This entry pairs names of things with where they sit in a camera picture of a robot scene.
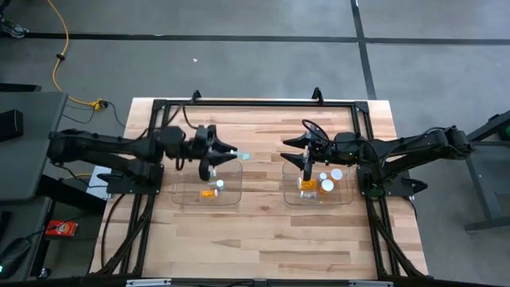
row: metal bracket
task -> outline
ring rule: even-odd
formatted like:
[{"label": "metal bracket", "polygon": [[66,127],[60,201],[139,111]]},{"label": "metal bracket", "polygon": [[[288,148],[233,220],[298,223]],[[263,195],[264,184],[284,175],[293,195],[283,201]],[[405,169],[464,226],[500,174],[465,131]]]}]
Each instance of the metal bracket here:
[{"label": "metal bracket", "polygon": [[152,111],[155,112],[160,110],[166,103],[167,100],[154,100],[152,103]]},{"label": "metal bracket", "polygon": [[422,185],[413,185],[414,180],[409,179],[409,172],[404,171],[399,173],[391,180],[391,185],[377,190],[372,189],[370,185],[370,177],[371,177],[371,169],[369,167],[358,166],[357,174],[358,174],[358,183],[359,183],[359,191],[362,196],[372,197],[380,197],[380,196],[413,196],[419,191],[427,188],[426,183],[425,186]]},{"label": "metal bracket", "polygon": [[322,97],[322,92],[319,87],[313,89],[312,100],[319,100],[320,105],[324,104],[324,98]]},{"label": "metal bracket", "polygon": [[202,97],[202,95],[200,94],[200,91],[195,90],[195,91],[193,92],[193,96],[191,97],[191,102],[190,102],[190,103],[191,103],[191,104],[194,104],[194,103],[195,103],[195,101],[196,101],[198,98],[201,98],[201,97]]},{"label": "metal bracket", "polygon": [[109,194],[126,194],[126,195],[157,195],[160,192],[163,182],[163,172],[165,167],[161,164],[152,168],[153,184],[136,184],[127,176],[119,174],[120,179],[111,179],[108,181],[106,192]]},{"label": "metal bracket", "polygon": [[385,281],[349,281],[352,287],[393,287],[393,282]]},{"label": "metal bracket", "polygon": [[354,106],[359,108],[359,110],[368,113],[368,103],[366,101],[355,101]]},{"label": "metal bracket", "polygon": [[170,285],[171,279],[139,279],[126,281],[126,287],[158,287]]}]

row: desk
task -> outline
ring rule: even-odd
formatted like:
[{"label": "desk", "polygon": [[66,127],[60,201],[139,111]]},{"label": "desk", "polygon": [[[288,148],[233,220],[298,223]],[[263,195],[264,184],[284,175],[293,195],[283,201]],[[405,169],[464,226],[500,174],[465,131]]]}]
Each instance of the desk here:
[{"label": "desk", "polygon": [[64,111],[62,92],[0,92],[0,112],[23,113],[23,136],[0,143],[0,202],[48,196],[84,210],[102,213],[104,201],[42,175],[49,146]]},{"label": "desk", "polygon": [[[133,99],[125,137],[135,138],[148,126],[153,100]],[[389,102],[369,101],[369,107],[375,138],[394,139]],[[242,199],[232,208],[190,209],[175,204],[171,199],[174,163],[164,159],[165,177],[152,215],[144,277],[376,278],[366,204],[357,192],[355,176],[349,178],[356,190],[354,201],[344,206],[289,206],[284,203],[280,188],[284,160],[279,153],[298,151],[281,141],[303,134],[303,118],[317,122],[331,134],[352,131],[350,111],[325,107],[203,106],[186,111],[191,123],[216,124],[222,141],[252,155],[251,160],[241,161]],[[194,134],[182,113],[173,124],[182,127],[188,137]],[[105,244],[107,258],[126,236],[132,200],[133,196],[127,195],[113,213]],[[104,220],[113,201],[108,201]],[[426,273],[411,205],[404,199],[387,201],[396,242]],[[389,270],[387,247],[381,247]],[[131,267],[136,248],[132,254]],[[100,241],[91,272],[99,268]]]},{"label": "desk", "polygon": [[48,134],[60,123],[67,96],[61,92],[0,92],[0,112],[23,113],[23,136],[0,143],[0,201],[35,196],[46,163]]}]

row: white bottle cap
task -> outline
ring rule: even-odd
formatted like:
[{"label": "white bottle cap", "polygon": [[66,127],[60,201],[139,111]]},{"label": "white bottle cap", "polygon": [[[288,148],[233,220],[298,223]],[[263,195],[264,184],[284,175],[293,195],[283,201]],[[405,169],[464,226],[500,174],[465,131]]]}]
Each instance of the white bottle cap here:
[{"label": "white bottle cap", "polygon": [[223,191],[223,189],[225,188],[225,183],[223,182],[223,180],[219,179],[216,182],[216,186],[220,189],[220,191]]},{"label": "white bottle cap", "polygon": [[321,187],[324,191],[329,192],[329,191],[333,190],[333,188],[335,187],[335,184],[333,184],[333,182],[331,180],[325,179],[322,181]]},{"label": "white bottle cap", "polygon": [[338,169],[338,168],[335,168],[334,170],[331,171],[331,176],[334,180],[341,180],[342,179],[342,176],[343,176],[343,172],[342,170]]}]

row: white cap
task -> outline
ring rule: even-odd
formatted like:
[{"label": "white cap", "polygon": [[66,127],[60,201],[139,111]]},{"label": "white cap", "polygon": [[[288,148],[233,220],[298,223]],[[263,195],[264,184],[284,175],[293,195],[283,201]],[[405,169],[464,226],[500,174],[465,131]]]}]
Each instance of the white cap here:
[{"label": "white cap", "polygon": [[334,180],[341,180],[342,179],[342,176],[343,176],[343,172],[342,170],[338,169],[338,168],[335,168],[334,170],[331,171],[331,176]]},{"label": "white cap", "polygon": [[211,167],[209,169],[209,174],[210,174],[210,177],[216,177],[216,170],[213,167]]},{"label": "white cap", "polygon": [[223,180],[219,179],[217,182],[216,182],[216,186],[220,189],[220,191],[223,190],[223,188],[225,188],[225,183],[223,182]]},{"label": "white cap", "polygon": [[321,183],[321,187],[324,191],[329,192],[333,190],[333,187],[335,187],[335,184],[329,179],[325,179]]}]

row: black metal frame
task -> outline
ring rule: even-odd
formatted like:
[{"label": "black metal frame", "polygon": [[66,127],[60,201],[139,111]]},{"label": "black metal frame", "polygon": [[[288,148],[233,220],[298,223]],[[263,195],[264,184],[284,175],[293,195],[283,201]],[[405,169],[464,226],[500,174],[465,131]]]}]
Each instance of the black metal frame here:
[{"label": "black metal frame", "polygon": [[[366,101],[341,101],[341,100],[330,100],[326,101],[323,98],[322,92],[319,88],[315,88],[312,94],[312,100],[203,100],[202,95],[199,91],[195,91],[191,100],[189,99],[181,99],[181,100],[155,100],[152,105],[151,110],[151,119],[149,122],[149,134],[151,136],[152,130],[156,128],[155,121],[158,116],[159,111],[163,108],[163,120],[162,123],[166,123],[170,107],[173,105],[193,105],[193,106],[277,106],[277,107],[336,107],[336,108],[349,108],[351,111],[352,125],[354,128],[354,133],[361,135],[361,127],[359,124],[359,113],[361,112],[363,115],[363,120],[366,127],[366,133],[369,140],[374,139],[374,132],[372,130],[370,111],[368,108],[368,103]],[[132,233],[136,228],[136,223],[139,218],[138,210],[141,202],[142,195],[135,195],[135,200],[133,202],[131,217],[129,219],[128,225],[128,234]],[[373,202],[368,197],[365,198],[367,203],[367,209],[371,208]],[[149,195],[147,199],[146,208],[151,208],[154,206],[155,196]],[[379,200],[379,206],[381,209],[382,215],[382,224],[386,228],[387,233],[392,237],[391,224],[390,224],[390,216],[388,212],[388,206],[386,204],[386,199],[382,198]],[[369,216],[369,225],[371,230],[371,240],[374,249],[374,258],[376,264],[376,270],[378,277],[382,277],[387,275],[387,272],[384,268],[383,264],[383,254],[381,252],[381,246],[379,244],[379,235],[376,228],[375,220]],[[150,224],[145,224],[143,227],[139,252],[136,258],[135,268],[133,269],[133,273],[142,275],[144,255],[147,249],[147,240],[148,240],[148,231]],[[128,271],[128,262],[129,257],[131,255],[131,247],[127,249],[127,253],[124,255],[122,259],[122,263],[120,266],[120,273],[126,273]],[[395,254],[389,248],[390,255],[390,264],[391,264],[391,274],[399,275],[400,269],[398,267],[398,261],[395,257]],[[339,284],[340,282],[345,281],[331,281],[332,284]]]},{"label": "black metal frame", "polygon": [[[151,119],[149,122],[148,136],[153,135],[156,128],[156,120],[158,114],[163,110],[162,123],[166,123],[170,114],[172,105],[194,105],[194,106],[269,106],[269,107],[336,107],[349,108],[352,116],[354,132],[361,134],[359,124],[359,114],[363,114],[367,137],[369,140],[374,139],[374,133],[371,125],[370,111],[366,101],[341,101],[341,100],[324,100],[322,94],[316,89],[314,98],[311,100],[230,100],[216,99],[204,100],[198,91],[195,92],[193,100],[189,99],[173,99],[173,100],[154,100],[151,109]],[[26,281],[20,282],[18,286],[46,286],[46,285],[79,285],[84,286],[125,286],[127,280],[136,280],[142,278],[143,263],[147,249],[148,234],[151,222],[152,209],[155,204],[155,195],[147,196],[147,203],[143,213],[139,216],[140,203],[143,195],[135,195],[135,200],[131,209],[131,217],[128,225],[128,232],[125,241],[121,244],[115,255],[108,261],[106,266],[95,273],[90,273],[85,277],[49,279],[44,281]],[[375,212],[374,201],[365,197],[367,205],[367,215],[371,232],[372,247],[374,250],[375,268],[377,272],[377,281],[349,281],[349,280],[274,280],[274,279],[215,279],[215,278],[173,278],[167,279],[172,285],[231,285],[236,282],[252,282],[253,287],[262,286],[278,286],[278,285],[295,285],[295,286],[342,286],[342,285],[363,285],[382,284],[385,286],[482,286],[469,283],[459,283],[452,281],[439,281],[432,277],[421,275],[403,256],[402,251],[398,248],[397,243],[393,240],[390,226],[390,217],[386,199],[382,197],[378,202],[381,210],[379,217]],[[128,272],[129,259],[131,257],[131,245],[136,236],[141,232],[139,242],[139,252],[133,270]],[[383,255],[379,241],[379,232],[386,240],[390,255],[391,275],[386,272],[383,264]],[[410,274],[409,277],[401,277],[399,275],[399,262],[402,268]],[[116,267],[120,264],[120,274],[112,274]]]},{"label": "black metal frame", "polygon": [[[477,146],[508,146],[509,142],[504,141],[482,141],[488,138],[491,135],[498,133],[498,131],[504,127],[510,125],[510,111],[496,115],[489,119],[487,124],[479,127],[475,131],[471,132],[468,135],[469,141],[473,147],[477,148]],[[475,190],[477,191],[478,198],[480,199],[485,220],[481,222],[469,223],[465,225],[466,232],[477,232],[482,230],[489,230],[492,228],[499,228],[510,226],[510,217],[504,216],[503,211],[501,210],[501,206],[498,202],[498,198],[496,195],[496,191],[487,191],[481,186],[481,182],[479,179],[479,172],[473,161],[470,158],[467,158],[466,163],[468,165],[469,174],[471,175],[471,180],[473,181],[473,185]]]}]

